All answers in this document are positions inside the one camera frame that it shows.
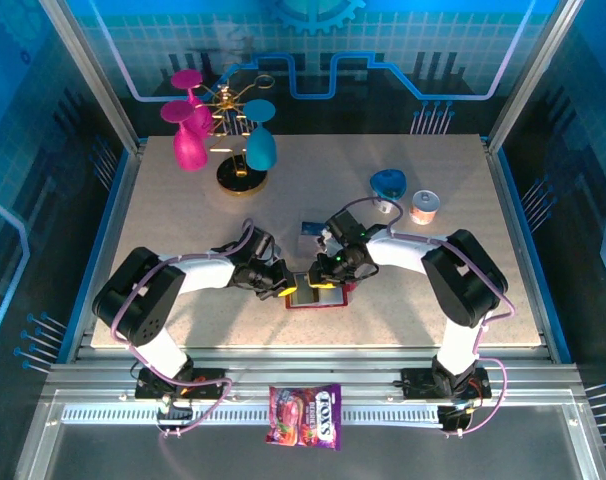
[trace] teal wine glass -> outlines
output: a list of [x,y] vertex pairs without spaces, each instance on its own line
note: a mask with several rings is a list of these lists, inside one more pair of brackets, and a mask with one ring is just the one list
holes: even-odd
[[276,142],[262,124],[274,117],[276,108],[267,100],[250,100],[243,108],[243,113],[248,120],[258,123],[247,139],[247,165],[265,172],[276,164]]

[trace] glass panel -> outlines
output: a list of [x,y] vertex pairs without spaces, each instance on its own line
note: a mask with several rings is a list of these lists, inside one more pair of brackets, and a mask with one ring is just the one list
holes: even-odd
[[239,66],[236,90],[259,73],[276,79],[244,97],[287,109],[273,133],[487,134],[557,2],[69,3],[148,136],[176,130],[159,117],[163,103],[184,98],[175,72],[198,69],[211,87]]
[[[38,2],[0,2],[0,478],[14,475],[121,150]],[[28,322],[42,312],[61,326]]]
[[583,5],[505,153],[570,352],[588,384],[603,383],[606,0]]

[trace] gray floor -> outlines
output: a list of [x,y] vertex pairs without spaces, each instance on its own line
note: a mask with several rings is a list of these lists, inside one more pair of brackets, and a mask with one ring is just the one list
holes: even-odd
[[463,440],[441,432],[346,427],[343,449],[263,443],[264,427],[204,427],[182,439],[155,428],[67,426],[48,474],[55,479],[578,479],[559,411],[508,407]]

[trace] gear logo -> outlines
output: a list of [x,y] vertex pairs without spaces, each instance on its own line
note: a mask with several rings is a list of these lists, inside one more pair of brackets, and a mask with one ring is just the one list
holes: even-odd
[[354,19],[355,10],[365,6],[363,0],[267,0],[266,4],[272,18],[280,20],[284,28],[294,27],[296,33],[307,30],[310,35],[343,28],[346,19]]

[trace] candy bag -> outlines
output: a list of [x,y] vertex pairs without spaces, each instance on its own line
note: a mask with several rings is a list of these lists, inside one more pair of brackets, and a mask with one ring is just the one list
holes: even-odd
[[341,386],[270,387],[267,443],[341,449]]

